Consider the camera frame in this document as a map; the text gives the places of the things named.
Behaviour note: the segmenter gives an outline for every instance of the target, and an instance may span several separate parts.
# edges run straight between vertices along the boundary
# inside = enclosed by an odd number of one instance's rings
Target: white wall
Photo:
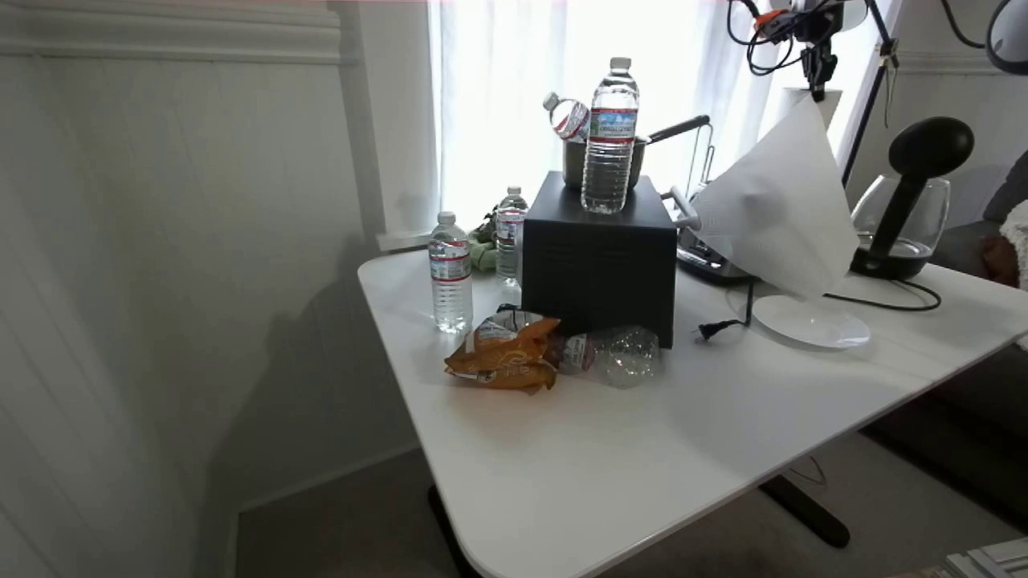
[[[950,0],[960,30],[988,37],[995,0]],[[980,214],[1008,164],[1028,146],[1028,79],[998,73],[984,51],[965,49],[944,23],[940,0],[907,0],[901,15],[901,73],[880,93],[862,158],[852,172],[852,198],[887,168],[889,140],[928,116],[954,116],[974,128],[972,159],[950,172],[950,226]]]
[[[428,66],[428,3],[360,0],[363,69],[382,188],[382,231],[432,231],[438,144]]]
[[[33,78],[43,100],[23,96],[37,106],[23,116],[0,93],[0,168],[53,188],[20,192],[132,418],[173,463],[200,559],[221,554],[235,508],[409,448],[353,270],[387,226],[382,188],[415,197],[423,169],[381,159],[406,124],[376,90],[403,90],[406,66],[366,69],[360,24],[382,46],[419,12],[38,3],[20,15],[37,36],[0,37],[0,90]],[[419,59],[403,37],[387,60]],[[428,90],[406,96],[387,100],[399,118]],[[60,183],[49,144],[23,146],[49,123],[81,168]]]
[[[0,101],[0,576],[190,576],[196,505],[97,180],[38,60],[0,59]]]

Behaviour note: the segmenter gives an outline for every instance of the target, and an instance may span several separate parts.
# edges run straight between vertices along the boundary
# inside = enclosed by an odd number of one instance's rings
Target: plastic bottle
[[[627,206],[641,86],[631,59],[611,59],[611,73],[593,96],[593,139],[583,168],[583,207],[618,214]]]
[[[565,100],[549,93],[542,100],[542,110],[549,112],[549,128],[563,139],[563,140],[588,140],[588,106],[579,100]]]
[[[521,186],[509,186],[509,197],[495,207],[495,270],[503,274],[505,299],[515,305],[521,305],[524,207]]]
[[[445,335],[464,335],[472,326],[472,263],[468,235],[458,229],[452,212],[438,214],[438,229],[428,243],[433,323]]]

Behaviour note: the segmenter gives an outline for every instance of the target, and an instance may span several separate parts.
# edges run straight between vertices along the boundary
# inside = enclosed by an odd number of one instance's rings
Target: plastic container
[[[588,340],[611,386],[631,389],[663,368],[659,336],[646,326],[595,331]]]
[[[646,144],[643,139],[634,140],[634,168],[631,168],[631,188],[641,183]],[[584,168],[584,140],[565,140],[565,186],[583,188],[583,168]]]
[[[472,263],[468,235],[458,229],[452,212],[438,214],[428,243],[433,323],[439,335],[464,335],[472,326]]]
[[[583,207],[618,214],[627,206],[641,86],[631,59],[611,59],[611,73],[593,96],[593,139],[584,144]]]

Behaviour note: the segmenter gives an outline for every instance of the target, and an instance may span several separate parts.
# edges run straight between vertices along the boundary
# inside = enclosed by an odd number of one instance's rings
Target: black stand
[[[452,532],[452,526],[451,526],[451,518],[447,518],[447,508],[445,508],[445,498],[439,498],[439,489],[438,489],[438,485],[428,489],[428,508],[432,508],[432,514],[438,518],[438,526],[439,526],[439,532],[445,532],[445,544],[447,544],[447,548],[451,548],[451,559],[452,559],[452,564],[458,564],[458,576],[459,576],[459,578],[478,578],[478,570],[472,568],[472,562],[464,554],[464,548],[459,548],[459,544],[458,544],[458,532]]]
[[[794,483],[776,474],[763,485],[763,492],[830,547],[848,547],[848,526],[838,518],[832,518],[824,505],[817,505],[809,494],[805,494]]]
[[[715,248],[708,248],[694,231],[683,231],[677,238],[677,267],[701,282],[711,285],[745,285],[756,282],[745,270],[732,267],[727,256],[720,256]]]

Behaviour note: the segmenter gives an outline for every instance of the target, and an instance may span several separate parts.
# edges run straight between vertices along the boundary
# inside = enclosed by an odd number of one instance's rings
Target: window
[[[717,168],[756,140],[766,79],[727,36],[727,0],[433,0],[439,206],[472,229],[505,192],[559,169],[548,93],[593,100],[611,54],[634,59],[641,136],[715,116]],[[688,177],[694,136],[646,151],[659,188]]]

